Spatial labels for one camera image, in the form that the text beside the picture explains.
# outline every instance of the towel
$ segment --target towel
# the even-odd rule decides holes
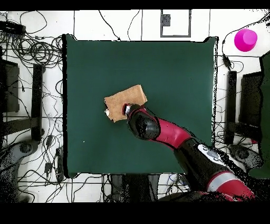
[[[135,85],[113,96],[105,97],[104,101],[107,106],[105,113],[113,122],[117,122],[127,118],[126,115],[122,114],[124,104],[143,105],[147,102],[147,98],[142,91],[141,85]]]

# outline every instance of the green tabletop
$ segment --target green tabletop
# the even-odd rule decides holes
[[[135,138],[126,120],[104,113],[104,97],[137,84],[157,116],[211,145],[215,38],[66,41],[69,173],[183,172],[170,148]]]

